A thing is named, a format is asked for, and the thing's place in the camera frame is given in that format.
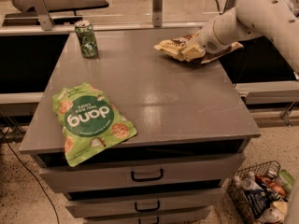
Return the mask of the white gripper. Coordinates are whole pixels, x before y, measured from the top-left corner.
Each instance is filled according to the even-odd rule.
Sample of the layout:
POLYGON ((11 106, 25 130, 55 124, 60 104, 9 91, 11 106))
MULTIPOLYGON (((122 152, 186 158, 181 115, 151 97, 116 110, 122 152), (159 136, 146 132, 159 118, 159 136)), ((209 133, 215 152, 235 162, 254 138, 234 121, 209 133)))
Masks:
POLYGON ((211 54, 219 53, 228 48, 222 44, 214 32, 216 19, 207 21, 199 33, 190 35, 184 50, 181 52, 185 61, 190 62, 195 59, 203 58, 206 52, 211 54))

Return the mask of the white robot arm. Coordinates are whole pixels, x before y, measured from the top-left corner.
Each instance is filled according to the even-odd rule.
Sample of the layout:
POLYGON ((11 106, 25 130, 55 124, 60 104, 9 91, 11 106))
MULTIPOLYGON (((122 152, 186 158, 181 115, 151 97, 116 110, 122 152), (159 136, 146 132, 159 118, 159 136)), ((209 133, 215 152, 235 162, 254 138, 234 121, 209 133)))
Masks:
POLYGON ((217 54, 234 42, 266 37, 299 73, 299 20, 287 0, 235 0, 235 6, 204 23, 193 40, 203 53, 217 54))

